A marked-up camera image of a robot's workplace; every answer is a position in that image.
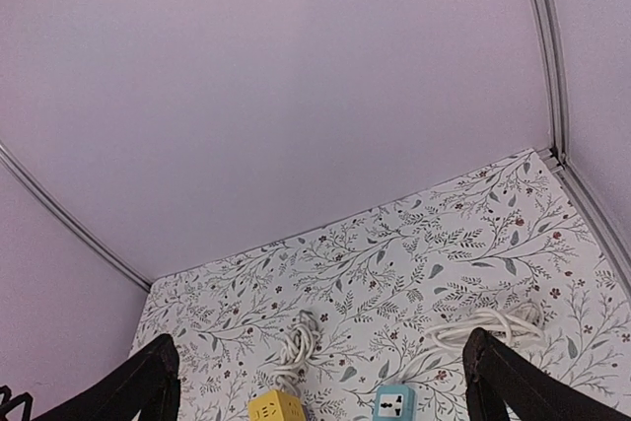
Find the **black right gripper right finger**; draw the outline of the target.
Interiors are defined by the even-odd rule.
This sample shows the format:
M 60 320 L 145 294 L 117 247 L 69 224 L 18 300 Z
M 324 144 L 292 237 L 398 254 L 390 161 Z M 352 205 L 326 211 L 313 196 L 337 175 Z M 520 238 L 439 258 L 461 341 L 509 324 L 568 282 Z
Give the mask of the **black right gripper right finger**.
M 566 386 L 487 330 L 474 328 L 462 349 L 471 420 L 627 420 L 629 417 Z

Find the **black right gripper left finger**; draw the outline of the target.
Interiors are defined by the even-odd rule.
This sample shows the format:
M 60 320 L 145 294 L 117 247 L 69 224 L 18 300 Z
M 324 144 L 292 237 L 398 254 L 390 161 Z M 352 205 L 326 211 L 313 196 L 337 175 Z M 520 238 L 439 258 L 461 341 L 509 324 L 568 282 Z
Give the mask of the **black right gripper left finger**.
M 39 420 L 176 420 L 179 355 L 160 334 L 104 379 L 39 415 Z

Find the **yellow cube socket adapter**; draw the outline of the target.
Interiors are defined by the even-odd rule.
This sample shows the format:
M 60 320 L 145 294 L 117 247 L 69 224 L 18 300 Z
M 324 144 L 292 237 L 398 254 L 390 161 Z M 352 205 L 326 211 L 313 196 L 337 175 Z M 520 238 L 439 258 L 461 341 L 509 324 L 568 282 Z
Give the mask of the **yellow cube socket adapter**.
M 250 421 L 306 421 L 299 398 L 279 389 L 272 389 L 252 399 L 247 405 Z

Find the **teal power strip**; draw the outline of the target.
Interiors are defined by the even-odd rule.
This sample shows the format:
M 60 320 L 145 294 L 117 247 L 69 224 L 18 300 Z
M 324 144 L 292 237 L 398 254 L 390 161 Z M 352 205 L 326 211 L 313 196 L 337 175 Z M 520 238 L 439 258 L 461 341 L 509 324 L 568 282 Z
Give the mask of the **teal power strip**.
M 416 391 L 407 385 L 383 385 L 377 389 L 373 421 L 415 421 Z

